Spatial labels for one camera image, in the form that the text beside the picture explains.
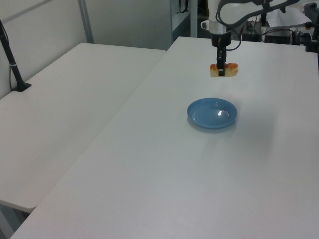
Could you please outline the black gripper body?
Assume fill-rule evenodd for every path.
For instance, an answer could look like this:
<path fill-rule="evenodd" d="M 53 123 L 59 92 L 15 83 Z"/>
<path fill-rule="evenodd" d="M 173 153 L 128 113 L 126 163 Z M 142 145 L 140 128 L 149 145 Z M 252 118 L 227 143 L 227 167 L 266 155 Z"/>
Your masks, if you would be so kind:
<path fill-rule="evenodd" d="M 217 49 L 224 49 L 231 44 L 231 32 L 224 34 L 211 34 L 211 44 Z"/>

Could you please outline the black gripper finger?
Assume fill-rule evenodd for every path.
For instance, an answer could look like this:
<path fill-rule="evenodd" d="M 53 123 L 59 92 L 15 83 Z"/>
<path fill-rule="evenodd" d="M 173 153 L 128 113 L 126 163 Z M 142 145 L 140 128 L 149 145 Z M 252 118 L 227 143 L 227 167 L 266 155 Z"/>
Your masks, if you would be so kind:
<path fill-rule="evenodd" d="M 216 62 L 219 76 L 225 76 L 226 48 L 217 48 Z"/>

